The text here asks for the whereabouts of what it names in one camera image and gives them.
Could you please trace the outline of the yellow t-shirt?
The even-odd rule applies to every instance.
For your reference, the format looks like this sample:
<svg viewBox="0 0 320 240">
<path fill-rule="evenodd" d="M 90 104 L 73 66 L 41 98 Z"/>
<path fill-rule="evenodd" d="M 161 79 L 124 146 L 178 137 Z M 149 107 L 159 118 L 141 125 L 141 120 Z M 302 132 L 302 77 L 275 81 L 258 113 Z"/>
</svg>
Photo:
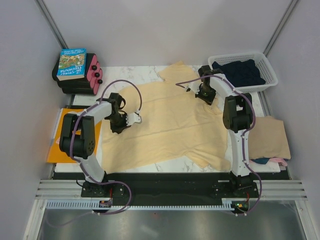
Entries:
<svg viewBox="0 0 320 240">
<path fill-rule="evenodd" d="M 182 61 L 166 67 L 159 76 L 161 81 L 120 91 L 126 100 L 124 110 L 140 110 L 142 122 L 120 134 L 111 131 L 109 121 L 102 123 L 103 169 L 115 173 L 185 156 L 200 168 L 228 171 L 228 133 L 219 100 L 208 105 L 178 87 L 179 82 L 198 78 Z"/>
</svg>

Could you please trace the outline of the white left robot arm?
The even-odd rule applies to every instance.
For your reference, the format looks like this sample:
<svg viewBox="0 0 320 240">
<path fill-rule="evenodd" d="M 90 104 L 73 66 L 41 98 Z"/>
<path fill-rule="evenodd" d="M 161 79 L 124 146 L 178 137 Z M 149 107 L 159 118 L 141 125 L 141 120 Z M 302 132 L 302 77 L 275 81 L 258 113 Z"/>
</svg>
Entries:
<svg viewBox="0 0 320 240">
<path fill-rule="evenodd" d="M 96 125 L 108 120 L 112 133 L 120 134 L 127 129 L 128 114 L 122 111 L 125 104 L 125 99 L 113 92 L 109 98 L 103 98 L 81 112 L 67 113 L 63 117 L 59 149 L 79 164 L 86 181 L 93 183 L 92 191 L 99 197 L 109 193 L 110 185 L 106 172 L 94 154 Z"/>
</svg>

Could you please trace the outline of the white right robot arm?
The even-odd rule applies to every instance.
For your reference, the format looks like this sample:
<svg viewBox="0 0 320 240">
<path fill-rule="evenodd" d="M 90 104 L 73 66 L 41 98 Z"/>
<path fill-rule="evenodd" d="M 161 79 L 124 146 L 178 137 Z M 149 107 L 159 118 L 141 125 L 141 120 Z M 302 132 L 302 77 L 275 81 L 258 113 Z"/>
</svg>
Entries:
<svg viewBox="0 0 320 240">
<path fill-rule="evenodd" d="M 208 105 L 216 94 L 224 98 L 222 122 L 229 132 L 232 150 L 230 180 L 226 185 L 233 196 L 240 197 L 255 187 L 249 167 L 249 131 L 256 123 L 252 96 L 237 91 L 220 69 L 204 65 L 198 74 L 201 83 L 194 89 L 196 98 Z"/>
</svg>

